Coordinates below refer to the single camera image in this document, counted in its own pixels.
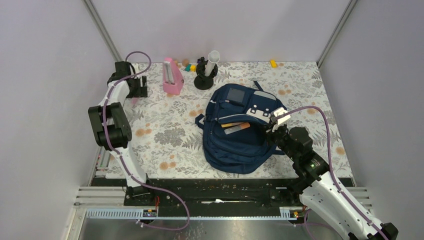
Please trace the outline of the navy blue backpack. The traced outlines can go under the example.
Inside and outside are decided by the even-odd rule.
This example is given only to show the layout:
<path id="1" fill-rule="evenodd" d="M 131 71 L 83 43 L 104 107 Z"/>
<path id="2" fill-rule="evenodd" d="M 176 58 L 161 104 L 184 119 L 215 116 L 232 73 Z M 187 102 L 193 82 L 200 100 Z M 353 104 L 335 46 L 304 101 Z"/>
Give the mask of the navy blue backpack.
<path id="1" fill-rule="evenodd" d="M 250 174 L 272 155 L 275 147 L 268 144 L 266 128 L 271 112 L 286 106 L 274 94 L 266 92 L 255 81 L 255 87 L 228 83 L 210 98 L 205 113 L 195 123 L 202 129 L 202 146 L 206 161 L 215 169 L 234 174 Z M 225 134 L 221 124 L 250 123 L 250 127 Z"/>

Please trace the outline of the orange yellow highlighter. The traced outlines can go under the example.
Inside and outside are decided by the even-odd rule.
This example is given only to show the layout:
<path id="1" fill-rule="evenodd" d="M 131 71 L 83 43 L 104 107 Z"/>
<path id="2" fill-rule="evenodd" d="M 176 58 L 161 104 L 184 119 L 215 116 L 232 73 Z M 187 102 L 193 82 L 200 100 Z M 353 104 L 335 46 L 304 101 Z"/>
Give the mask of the orange yellow highlighter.
<path id="1" fill-rule="evenodd" d="M 243 122 L 231 122 L 231 123 L 225 123 L 225 124 L 221 124 L 222 128 L 229 128 L 229 127 L 234 127 L 234 126 L 238 126 L 243 124 Z"/>

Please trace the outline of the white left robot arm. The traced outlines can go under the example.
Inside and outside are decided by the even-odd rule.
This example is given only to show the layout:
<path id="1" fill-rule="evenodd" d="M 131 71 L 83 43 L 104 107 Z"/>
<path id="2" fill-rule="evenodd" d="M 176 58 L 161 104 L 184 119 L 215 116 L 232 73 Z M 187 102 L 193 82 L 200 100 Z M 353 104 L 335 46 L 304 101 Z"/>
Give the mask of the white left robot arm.
<path id="1" fill-rule="evenodd" d="M 109 151 L 123 170 L 126 179 L 125 197 L 131 199 L 135 196 L 142 205 L 148 206 L 154 202 L 155 192 L 143 186 L 148 177 L 133 151 L 132 129 L 123 109 L 125 100 L 148 96 L 147 77 L 139 76 L 130 62 L 118 61 L 107 86 L 103 100 L 88 109 L 95 141 Z"/>

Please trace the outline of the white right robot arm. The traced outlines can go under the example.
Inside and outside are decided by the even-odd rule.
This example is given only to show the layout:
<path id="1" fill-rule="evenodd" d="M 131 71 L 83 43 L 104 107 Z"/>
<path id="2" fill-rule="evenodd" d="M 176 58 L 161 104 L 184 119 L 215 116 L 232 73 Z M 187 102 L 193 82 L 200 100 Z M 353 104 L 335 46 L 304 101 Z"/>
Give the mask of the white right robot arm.
<path id="1" fill-rule="evenodd" d="M 287 191 L 293 206 L 303 204 L 327 222 L 344 240 L 395 240 L 398 229 L 383 223 L 366 209 L 331 174 L 329 164 L 313 150 L 313 140 L 304 127 L 267 130 L 267 140 L 293 162 L 297 174 Z"/>

